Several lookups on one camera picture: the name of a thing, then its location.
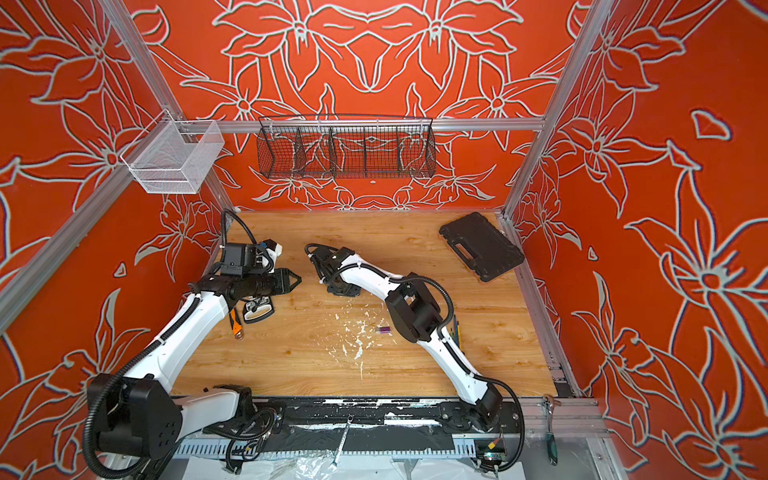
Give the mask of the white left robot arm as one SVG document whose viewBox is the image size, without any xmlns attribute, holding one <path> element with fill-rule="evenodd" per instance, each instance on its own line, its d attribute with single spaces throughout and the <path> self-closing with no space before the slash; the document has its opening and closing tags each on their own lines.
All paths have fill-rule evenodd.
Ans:
<svg viewBox="0 0 768 480">
<path fill-rule="evenodd" d="M 221 245 L 221 258 L 200 280 L 180 311 L 134 358 L 87 389 L 82 434 L 87 467 L 104 479 L 160 474 L 181 440 L 204 431 L 231 442 L 256 442 L 273 428 L 276 413 L 254 406 L 250 388 L 220 385 L 176 398 L 174 384 L 208 333 L 227 319 L 235 332 L 263 320 L 240 315 L 240 302 L 270 302 L 294 290 L 298 275 L 276 265 L 282 247 L 272 239 Z"/>
</svg>

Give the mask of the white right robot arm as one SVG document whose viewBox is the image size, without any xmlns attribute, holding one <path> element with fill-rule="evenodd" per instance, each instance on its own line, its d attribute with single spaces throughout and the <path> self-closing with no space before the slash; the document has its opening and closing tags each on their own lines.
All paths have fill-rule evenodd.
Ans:
<svg viewBox="0 0 768 480">
<path fill-rule="evenodd" d="M 423 275 L 397 275 L 382 270 L 346 247 L 309 243 L 304 251 L 329 293 L 353 297 L 366 291 L 384 302 L 395 330 L 408 342 L 422 347 L 450 380 L 472 427 L 484 432 L 496 430 L 503 436 L 502 393 L 508 393 L 512 413 L 517 416 L 515 449 L 502 460 L 483 453 L 475 465 L 494 474 L 511 469 L 520 460 L 525 443 L 521 402 L 505 382 L 480 374 L 449 333 L 455 306 L 447 290 Z"/>
</svg>

